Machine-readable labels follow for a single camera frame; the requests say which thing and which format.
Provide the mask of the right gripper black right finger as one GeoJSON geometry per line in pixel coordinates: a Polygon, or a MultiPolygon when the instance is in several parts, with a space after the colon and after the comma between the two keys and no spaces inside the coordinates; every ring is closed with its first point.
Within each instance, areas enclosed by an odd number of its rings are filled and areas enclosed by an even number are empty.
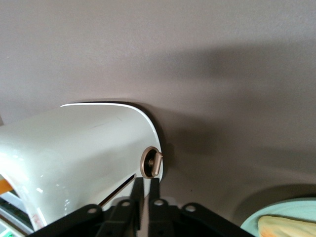
{"type": "Polygon", "coordinates": [[[175,217],[178,207],[160,197],[159,179],[153,178],[149,192],[149,237],[175,237],[175,217]]]}

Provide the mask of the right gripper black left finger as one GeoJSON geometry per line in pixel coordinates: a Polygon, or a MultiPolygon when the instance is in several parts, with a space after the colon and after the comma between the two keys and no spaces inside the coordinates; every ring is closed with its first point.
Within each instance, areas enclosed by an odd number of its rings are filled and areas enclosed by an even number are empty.
{"type": "Polygon", "coordinates": [[[122,197],[109,208],[100,226],[99,237],[135,237],[141,229],[144,207],[144,181],[136,178],[129,197],[122,197]]]}

